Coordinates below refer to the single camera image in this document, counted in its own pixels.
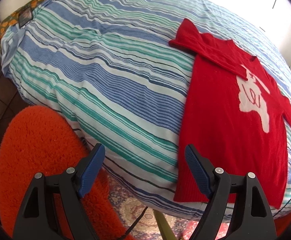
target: striped bed sheet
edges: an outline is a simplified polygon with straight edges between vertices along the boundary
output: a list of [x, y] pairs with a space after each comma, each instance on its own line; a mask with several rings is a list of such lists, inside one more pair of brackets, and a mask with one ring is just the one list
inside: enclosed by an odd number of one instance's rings
[[[194, 57], [168, 41], [184, 18], [257, 55], [291, 102], [291, 71], [278, 49], [253, 25], [207, 0], [46, 0], [34, 9], [33, 20], [5, 33], [2, 71], [24, 100], [58, 111], [90, 148], [103, 143], [104, 167], [141, 202], [198, 220], [206, 203], [173, 201]], [[286, 130], [282, 206], [291, 198], [287, 123]], [[232, 209], [228, 204], [224, 222]], [[289, 211], [291, 201], [278, 217]]]

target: white graphic on sweater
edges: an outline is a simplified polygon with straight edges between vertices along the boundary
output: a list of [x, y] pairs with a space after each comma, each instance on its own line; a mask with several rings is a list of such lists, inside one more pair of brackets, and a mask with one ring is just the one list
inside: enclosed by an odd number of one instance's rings
[[269, 89], [265, 84], [254, 74], [252, 74], [244, 65], [247, 72], [247, 81], [237, 76], [237, 83], [240, 89], [239, 92], [239, 109], [242, 112], [256, 111], [261, 118], [262, 129], [265, 133], [269, 132], [269, 114], [267, 112], [267, 104], [261, 96], [261, 90], [256, 84], [256, 81], [270, 94]]

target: floral carpet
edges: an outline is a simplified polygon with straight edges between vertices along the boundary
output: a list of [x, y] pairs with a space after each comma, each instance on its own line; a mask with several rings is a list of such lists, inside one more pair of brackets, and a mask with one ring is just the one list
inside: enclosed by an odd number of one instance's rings
[[[128, 228], [141, 214], [145, 205], [138, 201], [132, 193], [122, 187], [114, 178], [109, 176], [109, 200], [120, 217], [122, 224]], [[164, 215], [177, 239], [188, 240], [198, 222]], [[216, 239], [224, 237], [228, 230], [226, 223], [221, 224]], [[131, 231], [136, 240], [162, 240], [152, 209], [147, 209], [142, 219]]]

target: green and orange patterned fabric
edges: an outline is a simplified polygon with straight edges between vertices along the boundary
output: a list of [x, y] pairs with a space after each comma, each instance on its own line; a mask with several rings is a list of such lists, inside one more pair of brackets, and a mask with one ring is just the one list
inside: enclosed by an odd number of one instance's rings
[[0, 23], [0, 41], [6, 32], [6, 30], [9, 28], [9, 26], [15, 25], [18, 23], [19, 19], [19, 13], [22, 12], [25, 8], [31, 7], [32, 9], [36, 8], [39, 4], [41, 4], [44, 0], [31, 0], [24, 6], [20, 7], [15, 12], [11, 13], [7, 18], [5, 18]]

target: bed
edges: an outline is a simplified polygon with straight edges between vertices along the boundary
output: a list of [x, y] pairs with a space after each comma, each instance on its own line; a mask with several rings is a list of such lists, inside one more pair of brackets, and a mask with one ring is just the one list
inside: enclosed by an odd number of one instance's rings
[[[63, 115], [82, 141], [106, 146], [104, 167], [145, 205], [199, 220], [206, 203], [173, 201], [183, 107], [194, 56], [171, 48], [184, 18], [200, 32], [233, 39], [291, 102], [291, 71], [250, 23], [207, 0], [44, 0], [33, 20], [1, 37], [2, 71], [29, 104]], [[288, 182], [278, 214], [291, 211]], [[231, 218], [228, 204], [224, 222]]]

